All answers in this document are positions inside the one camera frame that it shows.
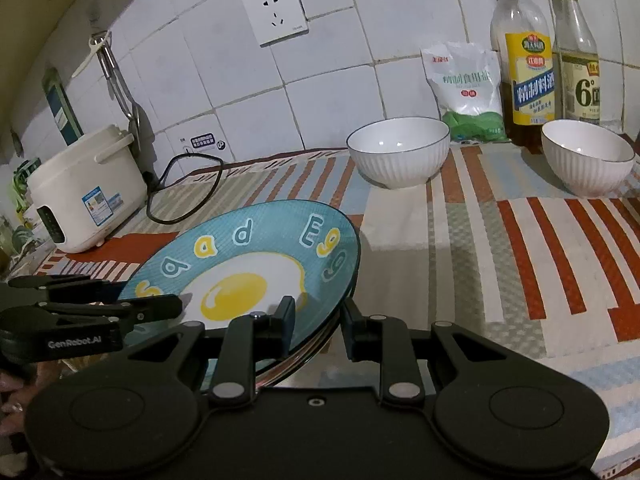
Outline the person left hand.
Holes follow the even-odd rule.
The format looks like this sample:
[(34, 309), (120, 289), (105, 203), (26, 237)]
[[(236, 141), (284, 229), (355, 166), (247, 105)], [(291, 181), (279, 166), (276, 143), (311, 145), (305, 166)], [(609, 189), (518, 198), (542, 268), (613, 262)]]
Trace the person left hand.
[(61, 361), (38, 363), (35, 377), (28, 382), (2, 370), (1, 392), (9, 395), (8, 400), (1, 405), (4, 414), (1, 421), (2, 438), (24, 431), (25, 414), (30, 402), (42, 389), (58, 380), (62, 370), (64, 364)]

